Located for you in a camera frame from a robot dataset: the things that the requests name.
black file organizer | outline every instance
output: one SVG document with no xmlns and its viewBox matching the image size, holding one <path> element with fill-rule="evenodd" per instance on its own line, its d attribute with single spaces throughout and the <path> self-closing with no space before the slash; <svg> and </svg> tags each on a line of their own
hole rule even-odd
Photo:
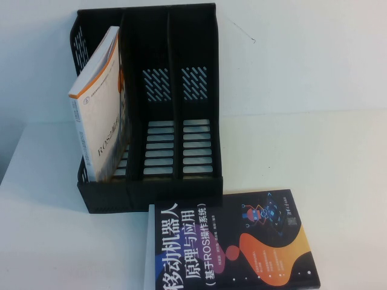
<svg viewBox="0 0 387 290">
<path fill-rule="evenodd" d="M 221 196 L 215 4 L 79 10 L 70 34 L 77 74 L 112 25 L 120 26 L 131 143 L 122 179 L 89 182 L 82 159 L 88 211 Z"/>
</svg>

book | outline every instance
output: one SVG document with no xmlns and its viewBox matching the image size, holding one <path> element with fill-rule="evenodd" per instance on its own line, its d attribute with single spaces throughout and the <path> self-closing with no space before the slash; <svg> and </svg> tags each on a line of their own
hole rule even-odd
<svg viewBox="0 0 387 290">
<path fill-rule="evenodd" d="M 69 91 L 89 181 L 106 181 L 128 141 L 119 27 L 110 27 Z"/>
<path fill-rule="evenodd" d="M 317 289 L 290 190 L 155 206 L 155 290 Z"/>
</svg>

